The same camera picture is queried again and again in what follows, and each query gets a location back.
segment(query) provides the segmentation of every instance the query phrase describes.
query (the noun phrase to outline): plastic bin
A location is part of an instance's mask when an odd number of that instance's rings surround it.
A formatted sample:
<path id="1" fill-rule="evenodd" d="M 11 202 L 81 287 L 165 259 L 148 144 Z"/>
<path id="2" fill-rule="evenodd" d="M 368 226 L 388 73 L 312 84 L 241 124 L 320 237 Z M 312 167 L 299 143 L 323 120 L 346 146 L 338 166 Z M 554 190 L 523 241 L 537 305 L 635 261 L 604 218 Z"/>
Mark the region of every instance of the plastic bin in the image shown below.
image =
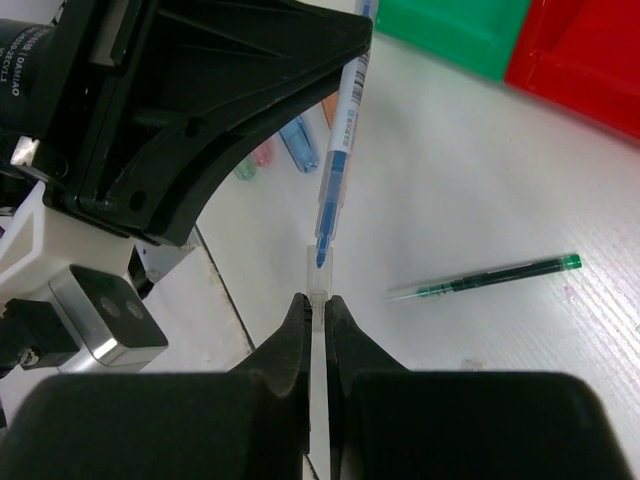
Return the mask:
<path id="1" fill-rule="evenodd" d="M 533 0 L 505 80 L 640 138 L 640 0 Z"/>
<path id="2" fill-rule="evenodd" d="M 504 78 L 530 0 L 380 0 L 377 28 L 494 80 Z"/>

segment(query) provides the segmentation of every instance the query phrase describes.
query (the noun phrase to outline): marker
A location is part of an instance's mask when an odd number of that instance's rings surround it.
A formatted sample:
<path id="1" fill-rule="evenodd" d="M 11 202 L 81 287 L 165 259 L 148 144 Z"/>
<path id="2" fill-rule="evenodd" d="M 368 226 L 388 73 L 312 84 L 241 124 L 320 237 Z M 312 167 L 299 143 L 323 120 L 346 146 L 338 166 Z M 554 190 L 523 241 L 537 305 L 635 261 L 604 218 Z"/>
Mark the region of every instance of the marker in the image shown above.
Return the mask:
<path id="1" fill-rule="evenodd" d="M 357 12 L 375 23 L 378 0 L 361 0 Z M 349 159 L 353 152 L 358 112 L 364 92 L 364 82 L 369 68 L 370 52 L 349 62 L 342 69 L 338 104 L 324 174 L 318 197 L 318 220 L 316 223 L 316 265 L 322 268 L 331 242 L 336 238 L 340 210 L 347 194 Z"/>
<path id="2" fill-rule="evenodd" d="M 298 170 L 302 173 L 310 173 L 318 168 L 318 155 L 313 148 L 307 125 L 301 116 L 282 127 L 280 136 Z"/>
<path id="3" fill-rule="evenodd" d="M 576 270 L 582 267 L 582 260 L 578 254 L 571 254 L 551 260 L 530 263 L 520 267 L 509 268 L 497 272 L 487 272 L 478 275 L 470 275 L 444 283 L 435 283 L 420 287 L 405 289 L 404 292 L 395 292 L 395 296 L 390 301 L 407 300 L 410 298 L 426 298 L 434 295 L 444 295 L 451 292 L 461 292 L 472 288 L 486 287 L 498 283 L 522 280 L 523 278 L 539 277 L 549 273 L 563 272 L 565 270 Z"/>

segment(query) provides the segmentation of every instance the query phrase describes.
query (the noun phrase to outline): white floor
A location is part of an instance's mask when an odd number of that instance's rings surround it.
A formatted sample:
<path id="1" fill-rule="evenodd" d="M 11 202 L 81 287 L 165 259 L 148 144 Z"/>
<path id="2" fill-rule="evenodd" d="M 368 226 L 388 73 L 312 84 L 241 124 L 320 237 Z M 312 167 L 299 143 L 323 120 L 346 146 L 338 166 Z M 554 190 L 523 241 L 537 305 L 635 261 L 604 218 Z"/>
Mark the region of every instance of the white floor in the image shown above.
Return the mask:
<path id="1" fill-rule="evenodd" d="M 307 119 L 323 149 L 321 110 Z M 584 379 L 640 475 L 640 150 L 382 37 L 356 143 L 333 293 L 360 326 L 412 369 Z M 257 344 L 304 291 L 305 248 L 315 243 L 322 172 L 298 173 L 277 148 L 272 169 L 227 181 L 199 222 Z M 582 270 L 399 309 L 384 303 L 400 285 L 572 252 Z M 312 413 L 312 423 L 324 421 L 321 406 Z M 313 432 L 321 478 L 327 442 Z"/>

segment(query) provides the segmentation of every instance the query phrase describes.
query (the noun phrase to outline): green bin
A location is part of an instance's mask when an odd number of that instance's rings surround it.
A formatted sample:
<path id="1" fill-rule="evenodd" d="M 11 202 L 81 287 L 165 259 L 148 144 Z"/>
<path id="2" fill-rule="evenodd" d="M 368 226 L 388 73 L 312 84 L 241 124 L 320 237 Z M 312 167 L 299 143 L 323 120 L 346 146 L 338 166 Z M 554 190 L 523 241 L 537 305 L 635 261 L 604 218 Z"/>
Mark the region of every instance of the green bin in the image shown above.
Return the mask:
<path id="1" fill-rule="evenodd" d="M 531 0 L 380 0 L 378 31 L 504 78 Z"/>

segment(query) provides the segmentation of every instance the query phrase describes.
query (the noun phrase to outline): blue marker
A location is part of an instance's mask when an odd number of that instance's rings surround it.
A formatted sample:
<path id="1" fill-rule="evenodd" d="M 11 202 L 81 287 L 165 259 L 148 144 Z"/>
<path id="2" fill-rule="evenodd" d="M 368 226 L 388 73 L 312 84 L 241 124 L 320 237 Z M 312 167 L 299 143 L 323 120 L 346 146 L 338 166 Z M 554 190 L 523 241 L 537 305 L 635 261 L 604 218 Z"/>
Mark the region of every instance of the blue marker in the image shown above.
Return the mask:
<path id="1" fill-rule="evenodd" d="M 375 22 L 378 0 L 363 0 L 360 15 Z M 338 217 L 347 192 L 349 158 L 353 151 L 358 111 L 364 91 L 364 81 L 369 67 L 369 52 L 349 62 L 342 70 L 338 106 L 331 128 L 329 152 L 320 187 L 320 208 L 316 224 L 316 265 L 322 268 L 331 242 L 336 237 Z"/>
<path id="2" fill-rule="evenodd" d="M 309 173 L 318 168 L 318 155 L 314 151 L 309 130 L 301 116 L 282 127 L 280 136 L 298 170 Z"/>

